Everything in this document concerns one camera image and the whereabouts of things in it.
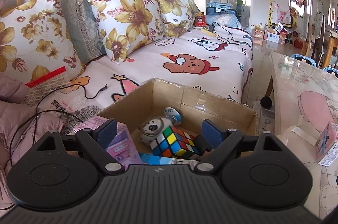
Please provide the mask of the pink small carton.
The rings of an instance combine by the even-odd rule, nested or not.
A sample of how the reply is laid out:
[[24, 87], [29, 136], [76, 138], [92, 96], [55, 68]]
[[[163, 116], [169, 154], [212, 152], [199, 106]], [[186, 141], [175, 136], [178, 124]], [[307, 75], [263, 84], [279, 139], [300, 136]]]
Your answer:
[[[95, 115], [87, 121], [77, 125], [73, 129], [73, 132], [77, 133], [82, 129], [92, 129], [94, 131], [108, 121], [110, 121], [110, 119]], [[104, 136], [110, 139], [110, 141], [108, 144], [105, 142], [104, 149], [113, 156], [114, 159], [119, 161], [125, 169], [131, 164], [143, 164], [127, 125], [116, 122], [116, 125], [113, 125], [108, 132], [109, 133]]]

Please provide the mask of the blue white medicine box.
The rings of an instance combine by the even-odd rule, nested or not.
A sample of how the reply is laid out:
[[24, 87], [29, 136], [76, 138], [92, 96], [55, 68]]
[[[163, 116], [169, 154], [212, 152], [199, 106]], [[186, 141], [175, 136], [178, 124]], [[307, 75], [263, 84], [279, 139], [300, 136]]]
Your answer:
[[197, 160], [167, 158], [144, 153], [139, 153], [139, 156], [142, 162], [148, 165], [188, 164], [190, 169], [194, 170], [194, 167], [199, 163]]

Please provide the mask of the colourful rubiks cube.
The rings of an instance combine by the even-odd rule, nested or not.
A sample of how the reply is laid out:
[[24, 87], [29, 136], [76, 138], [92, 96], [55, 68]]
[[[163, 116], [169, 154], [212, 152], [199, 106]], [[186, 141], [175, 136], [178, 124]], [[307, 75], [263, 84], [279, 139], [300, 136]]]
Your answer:
[[193, 142], [193, 135], [168, 126], [154, 140], [150, 141], [153, 155], [167, 158], [195, 160], [200, 156], [197, 146]]

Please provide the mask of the floral pillow middle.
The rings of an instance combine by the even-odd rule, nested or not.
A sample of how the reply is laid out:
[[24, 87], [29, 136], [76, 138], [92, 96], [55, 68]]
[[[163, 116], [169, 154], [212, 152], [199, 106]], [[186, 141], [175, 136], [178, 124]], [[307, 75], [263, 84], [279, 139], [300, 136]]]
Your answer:
[[132, 52], [164, 36], [157, 0], [87, 1], [113, 63], [123, 63]]

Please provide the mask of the pink down jacket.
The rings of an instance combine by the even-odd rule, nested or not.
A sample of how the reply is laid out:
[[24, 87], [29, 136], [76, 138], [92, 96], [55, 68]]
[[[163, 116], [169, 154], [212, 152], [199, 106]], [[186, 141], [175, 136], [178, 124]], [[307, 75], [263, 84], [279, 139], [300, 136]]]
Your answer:
[[35, 108], [22, 102], [29, 88], [1, 74], [1, 215], [13, 206], [7, 191], [7, 175], [23, 155], [48, 131], [61, 131], [63, 121], [51, 113], [29, 119]]

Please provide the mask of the cardboard storage box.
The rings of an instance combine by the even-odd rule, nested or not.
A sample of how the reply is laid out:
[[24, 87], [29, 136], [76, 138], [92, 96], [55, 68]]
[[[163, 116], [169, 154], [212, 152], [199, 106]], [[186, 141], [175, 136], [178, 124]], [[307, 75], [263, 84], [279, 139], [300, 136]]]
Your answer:
[[140, 139], [139, 127], [152, 115], [159, 116], [166, 106], [178, 110], [182, 117], [181, 124], [175, 127], [195, 137], [193, 142], [200, 153], [195, 159], [198, 161], [211, 151], [208, 146], [205, 151], [198, 138], [205, 119], [224, 130], [238, 129], [248, 139], [258, 134], [257, 113], [250, 107], [160, 79], [144, 83], [97, 115], [127, 125], [137, 151], [153, 154], [150, 145]]

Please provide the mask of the white panda toy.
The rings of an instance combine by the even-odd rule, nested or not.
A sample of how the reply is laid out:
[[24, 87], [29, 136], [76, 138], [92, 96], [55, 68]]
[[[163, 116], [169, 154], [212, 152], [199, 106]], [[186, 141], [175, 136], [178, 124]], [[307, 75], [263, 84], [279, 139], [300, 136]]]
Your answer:
[[178, 126], [181, 122], [180, 113], [172, 107], [166, 107], [162, 117], [152, 115], [139, 127], [140, 139], [149, 146], [150, 142], [156, 139], [167, 127]]

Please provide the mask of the floral pillow near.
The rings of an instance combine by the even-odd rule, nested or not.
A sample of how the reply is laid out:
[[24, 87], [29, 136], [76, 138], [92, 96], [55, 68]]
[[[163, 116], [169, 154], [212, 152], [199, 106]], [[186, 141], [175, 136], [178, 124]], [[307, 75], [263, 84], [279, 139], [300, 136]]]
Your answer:
[[1, 15], [1, 74], [29, 83], [59, 68], [84, 71], [71, 42], [61, 0], [30, 0]]

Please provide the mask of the cartoon print sofa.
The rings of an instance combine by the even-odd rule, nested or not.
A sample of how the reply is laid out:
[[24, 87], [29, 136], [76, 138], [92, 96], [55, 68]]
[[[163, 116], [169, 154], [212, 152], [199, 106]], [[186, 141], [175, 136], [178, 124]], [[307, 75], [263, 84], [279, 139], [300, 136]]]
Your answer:
[[107, 56], [87, 0], [61, 0], [71, 42], [84, 65], [69, 79], [64, 68], [25, 83], [25, 103], [71, 111], [83, 119], [109, 107], [138, 86], [161, 79], [241, 104], [252, 72], [252, 39], [236, 27], [217, 26], [211, 37], [195, 26], [178, 38], [166, 37], [132, 52], [121, 63]]

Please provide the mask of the floral pillow far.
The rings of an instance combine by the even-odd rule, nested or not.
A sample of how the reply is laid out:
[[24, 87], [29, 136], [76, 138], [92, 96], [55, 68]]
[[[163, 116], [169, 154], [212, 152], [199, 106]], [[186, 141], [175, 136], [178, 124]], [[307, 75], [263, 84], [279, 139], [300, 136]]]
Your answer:
[[157, 0], [157, 2], [166, 37], [178, 38], [193, 28], [196, 13], [193, 0]]

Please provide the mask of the floral pillow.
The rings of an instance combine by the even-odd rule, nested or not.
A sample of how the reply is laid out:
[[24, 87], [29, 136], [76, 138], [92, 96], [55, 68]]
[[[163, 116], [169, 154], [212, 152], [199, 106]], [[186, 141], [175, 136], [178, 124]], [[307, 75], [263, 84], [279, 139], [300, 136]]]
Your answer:
[[29, 83], [59, 68], [84, 71], [71, 42], [61, 0], [30, 0], [1, 15], [1, 74]]
[[193, 28], [196, 13], [193, 0], [157, 0], [157, 2], [166, 37], [178, 38]]
[[132, 52], [164, 36], [157, 0], [87, 1], [113, 63], [123, 63]]

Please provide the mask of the white pink tall box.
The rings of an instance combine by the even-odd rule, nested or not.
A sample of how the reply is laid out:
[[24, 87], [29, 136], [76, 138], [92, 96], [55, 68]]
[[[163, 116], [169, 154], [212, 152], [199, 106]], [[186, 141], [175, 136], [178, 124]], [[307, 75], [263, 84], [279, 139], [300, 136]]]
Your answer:
[[316, 142], [317, 163], [329, 167], [337, 159], [337, 124], [329, 122]]

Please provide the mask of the red snack box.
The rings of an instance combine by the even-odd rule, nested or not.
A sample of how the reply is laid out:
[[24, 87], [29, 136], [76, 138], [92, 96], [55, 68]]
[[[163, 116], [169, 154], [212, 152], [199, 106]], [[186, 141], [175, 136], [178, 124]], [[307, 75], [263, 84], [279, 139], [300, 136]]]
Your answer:
[[195, 27], [204, 27], [206, 26], [206, 19], [203, 12], [198, 12], [195, 14], [195, 21], [194, 21]]

